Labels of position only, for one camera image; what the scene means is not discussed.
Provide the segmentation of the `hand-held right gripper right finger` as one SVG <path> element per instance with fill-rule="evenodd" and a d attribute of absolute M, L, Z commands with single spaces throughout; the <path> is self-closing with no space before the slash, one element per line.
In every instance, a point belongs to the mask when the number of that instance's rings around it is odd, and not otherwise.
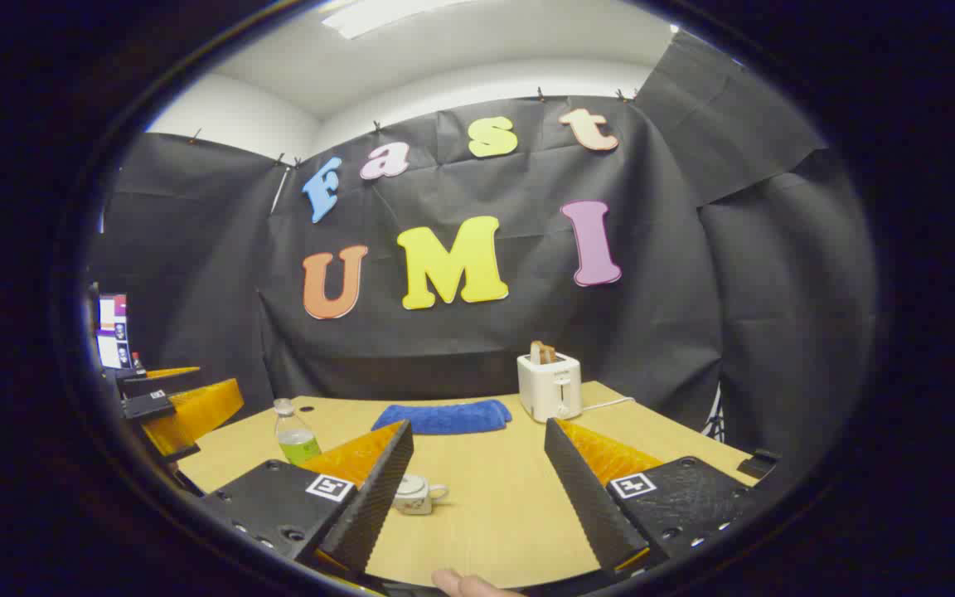
<path fill-rule="evenodd" d="M 695 456 L 662 462 L 549 419 L 543 449 L 599 567 L 624 575 L 712 543 L 754 509 L 754 489 Z"/>

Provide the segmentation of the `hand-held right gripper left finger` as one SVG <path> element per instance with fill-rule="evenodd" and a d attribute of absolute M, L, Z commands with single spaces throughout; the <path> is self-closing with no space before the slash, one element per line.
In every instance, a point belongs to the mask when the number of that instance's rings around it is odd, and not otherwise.
<path fill-rule="evenodd" d="M 266 460 L 200 500 L 266 551 L 352 577 L 366 570 L 413 452 L 412 424 L 399 420 L 302 466 Z"/>

